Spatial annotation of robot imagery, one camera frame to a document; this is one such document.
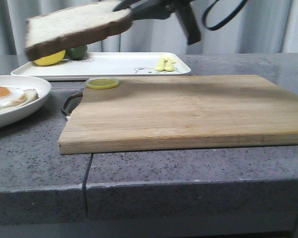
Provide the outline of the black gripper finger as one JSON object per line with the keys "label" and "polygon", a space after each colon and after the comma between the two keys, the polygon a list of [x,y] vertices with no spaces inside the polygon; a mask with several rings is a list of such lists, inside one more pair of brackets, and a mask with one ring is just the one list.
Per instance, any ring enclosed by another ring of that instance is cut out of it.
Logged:
{"label": "black gripper finger", "polygon": [[201,32],[190,2],[191,0],[175,1],[175,13],[187,38],[187,45],[201,40]]}
{"label": "black gripper finger", "polygon": [[146,0],[132,8],[139,0],[123,0],[113,8],[113,12],[130,9],[133,20],[168,19],[180,6],[179,0]]}

